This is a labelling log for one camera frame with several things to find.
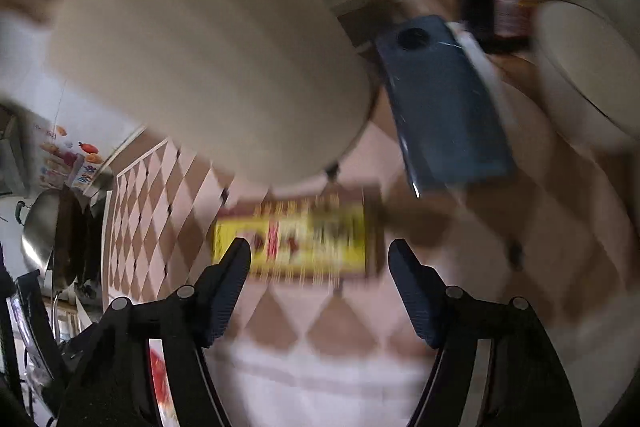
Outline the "red white snack wrapper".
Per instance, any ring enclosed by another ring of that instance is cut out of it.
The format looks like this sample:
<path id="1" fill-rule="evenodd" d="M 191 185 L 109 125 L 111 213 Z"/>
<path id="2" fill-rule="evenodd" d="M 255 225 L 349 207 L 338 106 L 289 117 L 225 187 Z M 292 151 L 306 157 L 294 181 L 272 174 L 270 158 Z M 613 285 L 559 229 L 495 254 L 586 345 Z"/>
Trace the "red white snack wrapper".
<path id="1" fill-rule="evenodd" d="M 153 345 L 150 346 L 150 363 L 160 421 L 164 427 L 178 427 L 179 422 L 170 392 L 163 352 Z"/>

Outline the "white ceramic bowl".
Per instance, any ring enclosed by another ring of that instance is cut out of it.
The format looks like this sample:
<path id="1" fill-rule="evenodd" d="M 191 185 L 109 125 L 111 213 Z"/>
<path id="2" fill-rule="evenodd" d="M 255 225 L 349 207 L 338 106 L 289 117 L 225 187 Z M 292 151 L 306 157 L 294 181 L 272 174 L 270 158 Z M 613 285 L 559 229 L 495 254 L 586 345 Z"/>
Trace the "white ceramic bowl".
<path id="1" fill-rule="evenodd" d="M 639 55 L 601 15 L 551 1 L 533 51 L 548 113 L 568 142 L 606 153 L 639 147 Z"/>

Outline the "steel cooking pot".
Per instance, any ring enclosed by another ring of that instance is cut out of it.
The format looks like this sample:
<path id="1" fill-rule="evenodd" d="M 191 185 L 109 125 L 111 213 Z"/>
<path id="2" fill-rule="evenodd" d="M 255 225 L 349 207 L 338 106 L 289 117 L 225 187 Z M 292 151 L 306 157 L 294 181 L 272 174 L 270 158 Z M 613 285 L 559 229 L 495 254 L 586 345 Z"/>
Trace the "steel cooking pot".
<path id="1" fill-rule="evenodd" d="M 14 218 L 23 228 L 21 252 L 30 271 L 44 274 L 50 270 L 61 196 L 61 190 L 47 190 L 40 193 L 30 207 L 24 200 L 16 203 Z"/>

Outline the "checkered pink brown tablecloth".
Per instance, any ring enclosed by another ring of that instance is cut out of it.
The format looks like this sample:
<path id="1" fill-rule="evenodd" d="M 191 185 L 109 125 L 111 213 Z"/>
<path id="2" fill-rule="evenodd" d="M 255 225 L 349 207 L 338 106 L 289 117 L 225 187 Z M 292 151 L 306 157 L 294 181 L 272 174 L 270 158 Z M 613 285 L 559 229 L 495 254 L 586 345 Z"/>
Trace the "checkered pink brown tablecloth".
<path id="1" fill-rule="evenodd" d="M 405 426 L 437 351 L 410 321 L 405 239 L 431 270 L 427 290 L 460 286 L 477 300 L 523 297 L 562 361 L 583 426 L 599 426 L 639 389 L 639 246 L 620 198 L 624 162 L 576 150 L 542 108 L 524 55 L 488 58 L 506 103 L 518 170 L 487 186 L 416 199 L 381 91 L 368 127 L 335 183 L 326 174 L 267 188 L 222 172 L 186 147 L 142 131 L 112 162 L 106 251 L 111 296 L 167 297 L 212 263 L 221 208 L 373 183 L 382 190 L 382 271 L 367 280 L 299 283 L 251 277 L 228 329 L 205 360 L 232 426 Z"/>

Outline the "cream ribbed utensil holder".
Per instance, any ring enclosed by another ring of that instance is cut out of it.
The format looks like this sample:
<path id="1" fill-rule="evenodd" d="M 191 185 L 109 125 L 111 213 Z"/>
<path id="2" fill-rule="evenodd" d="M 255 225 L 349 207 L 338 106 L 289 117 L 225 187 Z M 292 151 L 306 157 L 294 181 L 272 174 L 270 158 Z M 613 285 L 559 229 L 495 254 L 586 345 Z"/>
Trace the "cream ribbed utensil holder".
<path id="1" fill-rule="evenodd" d="M 339 161 L 372 103 L 322 0 L 63 0 L 48 62 L 218 168 L 265 184 Z"/>

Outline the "yellow red spice box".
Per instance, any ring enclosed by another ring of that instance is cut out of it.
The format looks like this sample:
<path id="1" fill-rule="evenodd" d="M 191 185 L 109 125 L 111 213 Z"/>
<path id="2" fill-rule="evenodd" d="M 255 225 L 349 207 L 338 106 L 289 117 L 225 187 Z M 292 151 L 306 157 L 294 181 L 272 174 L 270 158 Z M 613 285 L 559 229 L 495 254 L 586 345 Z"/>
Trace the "yellow red spice box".
<path id="1" fill-rule="evenodd" d="M 213 223 L 213 262 L 233 239 L 250 246 L 255 279 L 322 284 L 365 280 L 383 249 L 381 191 L 330 186 L 319 194 L 244 200 L 221 208 Z"/>

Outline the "white paper strip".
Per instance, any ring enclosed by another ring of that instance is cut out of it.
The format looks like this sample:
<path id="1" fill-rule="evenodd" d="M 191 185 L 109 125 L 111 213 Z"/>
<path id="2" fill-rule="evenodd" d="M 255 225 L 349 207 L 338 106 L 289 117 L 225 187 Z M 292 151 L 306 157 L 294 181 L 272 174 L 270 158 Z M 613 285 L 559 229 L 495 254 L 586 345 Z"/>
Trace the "white paper strip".
<path id="1" fill-rule="evenodd" d="M 449 22 L 448 28 L 454 34 L 458 46 L 464 51 L 480 79 L 487 88 L 492 103 L 500 118 L 502 127 L 506 131 L 518 127 L 513 104 L 510 98 L 511 87 L 503 81 L 498 67 L 489 60 L 489 57 L 480 48 L 474 37 L 459 23 Z"/>

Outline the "dark blue smartphone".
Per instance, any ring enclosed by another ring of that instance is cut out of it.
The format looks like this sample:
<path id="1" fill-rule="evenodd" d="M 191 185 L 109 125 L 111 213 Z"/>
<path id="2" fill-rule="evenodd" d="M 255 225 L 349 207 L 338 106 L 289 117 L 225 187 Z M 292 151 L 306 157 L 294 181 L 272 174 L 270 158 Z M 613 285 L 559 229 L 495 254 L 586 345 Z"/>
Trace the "dark blue smartphone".
<path id="1" fill-rule="evenodd" d="M 511 176 L 498 110 L 461 42 L 437 15 L 375 39 L 414 196 Z"/>

